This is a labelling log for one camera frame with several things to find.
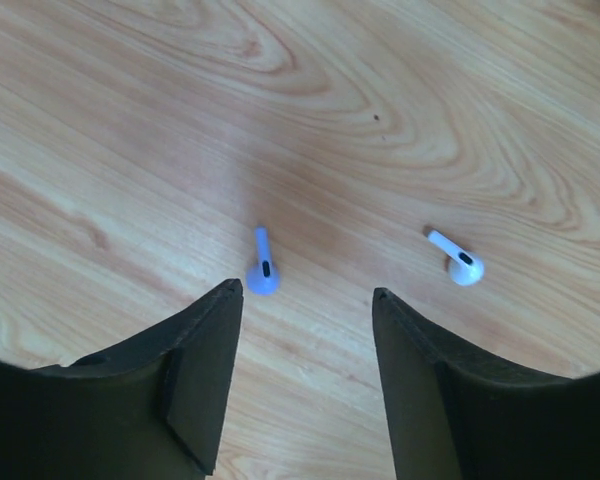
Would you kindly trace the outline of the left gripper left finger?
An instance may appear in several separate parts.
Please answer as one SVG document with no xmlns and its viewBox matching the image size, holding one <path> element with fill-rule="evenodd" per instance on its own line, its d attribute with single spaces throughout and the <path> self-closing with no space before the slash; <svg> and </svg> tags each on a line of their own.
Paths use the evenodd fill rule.
<svg viewBox="0 0 600 480">
<path fill-rule="evenodd" d="M 0 479 L 210 477 L 242 311 L 242 283 L 228 279 L 71 365 L 0 360 Z"/>
</svg>

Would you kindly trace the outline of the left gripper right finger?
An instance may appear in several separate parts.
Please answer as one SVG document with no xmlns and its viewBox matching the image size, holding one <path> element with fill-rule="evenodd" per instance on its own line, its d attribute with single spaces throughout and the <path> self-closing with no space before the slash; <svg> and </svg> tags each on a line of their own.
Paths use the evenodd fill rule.
<svg viewBox="0 0 600 480">
<path fill-rule="evenodd" d="M 398 478 L 600 479 L 600 372 L 516 364 L 385 288 L 372 323 Z"/>
</svg>

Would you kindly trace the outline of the purple earbud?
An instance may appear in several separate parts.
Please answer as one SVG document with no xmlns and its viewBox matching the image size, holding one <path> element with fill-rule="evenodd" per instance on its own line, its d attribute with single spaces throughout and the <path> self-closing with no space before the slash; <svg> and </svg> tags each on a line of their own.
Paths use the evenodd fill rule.
<svg viewBox="0 0 600 480">
<path fill-rule="evenodd" d="M 272 295 L 280 286 L 280 274 L 273 262 L 267 228 L 257 227 L 254 237 L 258 262 L 247 272 L 247 287 L 257 295 Z"/>
</svg>

